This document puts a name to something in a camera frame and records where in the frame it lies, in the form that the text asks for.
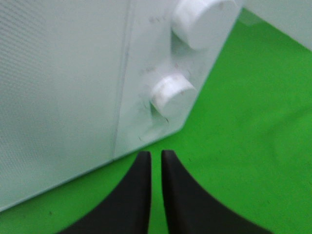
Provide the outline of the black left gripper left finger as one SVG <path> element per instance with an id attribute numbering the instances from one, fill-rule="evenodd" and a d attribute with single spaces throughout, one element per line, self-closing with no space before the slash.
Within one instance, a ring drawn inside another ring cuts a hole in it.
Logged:
<path id="1" fill-rule="evenodd" d="M 112 192 L 61 234 L 146 234 L 151 209 L 151 153 L 139 152 Z"/>

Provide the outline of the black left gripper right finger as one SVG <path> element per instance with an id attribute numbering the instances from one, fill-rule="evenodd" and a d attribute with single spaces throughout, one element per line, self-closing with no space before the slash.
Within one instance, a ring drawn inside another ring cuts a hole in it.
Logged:
<path id="1" fill-rule="evenodd" d="M 269 234 L 227 208 L 190 175 L 173 150 L 161 152 L 162 194 L 171 234 Z"/>

